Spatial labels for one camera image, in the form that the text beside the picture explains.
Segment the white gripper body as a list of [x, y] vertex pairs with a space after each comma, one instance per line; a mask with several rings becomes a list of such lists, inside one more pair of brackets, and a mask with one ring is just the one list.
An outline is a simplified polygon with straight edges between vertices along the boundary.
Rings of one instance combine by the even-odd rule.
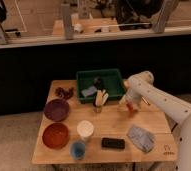
[[134, 105], [139, 106], [140, 102], [141, 102], [140, 95], [138, 95], [136, 93], [124, 94], [123, 97], [119, 101], [119, 106], [122, 107], [122, 106], [126, 106], [127, 103], [132, 103], [133, 108], [134, 108]]

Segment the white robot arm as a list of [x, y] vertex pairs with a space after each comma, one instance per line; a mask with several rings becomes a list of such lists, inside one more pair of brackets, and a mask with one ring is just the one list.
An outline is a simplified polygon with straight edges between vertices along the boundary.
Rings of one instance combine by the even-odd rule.
[[156, 88], [153, 83], [150, 71], [131, 75], [125, 81], [127, 90], [122, 100], [134, 105], [144, 97], [181, 125], [177, 171], [191, 171], [191, 103]]

